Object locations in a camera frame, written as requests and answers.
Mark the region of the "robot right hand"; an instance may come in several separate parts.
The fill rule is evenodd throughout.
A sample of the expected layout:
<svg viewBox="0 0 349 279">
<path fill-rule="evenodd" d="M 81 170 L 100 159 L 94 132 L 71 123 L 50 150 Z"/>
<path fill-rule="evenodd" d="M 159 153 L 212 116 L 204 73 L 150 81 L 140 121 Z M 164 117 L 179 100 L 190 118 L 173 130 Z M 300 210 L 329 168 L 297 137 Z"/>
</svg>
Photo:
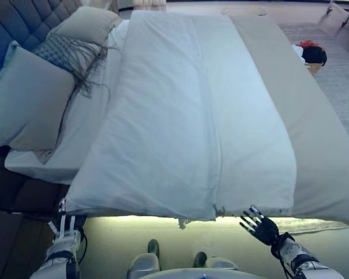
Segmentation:
<svg viewBox="0 0 349 279">
<path fill-rule="evenodd" d="M 276 223 L 265 217 L 255 205 L 251 205 L 248 210 L 244 210 L 240 218 L 242 219 L 240 222 L 242 228 L 254 238 L 267 246 L 272 246 L 276 242 L 279 236 Z"/>
</svg>

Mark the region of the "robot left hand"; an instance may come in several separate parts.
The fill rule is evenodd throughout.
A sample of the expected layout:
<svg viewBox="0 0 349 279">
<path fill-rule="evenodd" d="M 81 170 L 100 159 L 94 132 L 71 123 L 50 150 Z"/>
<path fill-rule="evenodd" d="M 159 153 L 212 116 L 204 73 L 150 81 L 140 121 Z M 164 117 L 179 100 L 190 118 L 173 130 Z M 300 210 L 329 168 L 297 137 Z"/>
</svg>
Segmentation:
<svg viewBox="0 0 349 279">
<path fill-rule="evenodd" d="M 58 211 L 53 219 L 48 222 L 48 227 L 52 230 L 56 237 L 65 237 L 74 232 L 79 232 L 81 240 L 84 239 L 85 216 L 71 215 L 66 212 L 66 201 L 63 198 L 58 205 Z"/>
</svg>

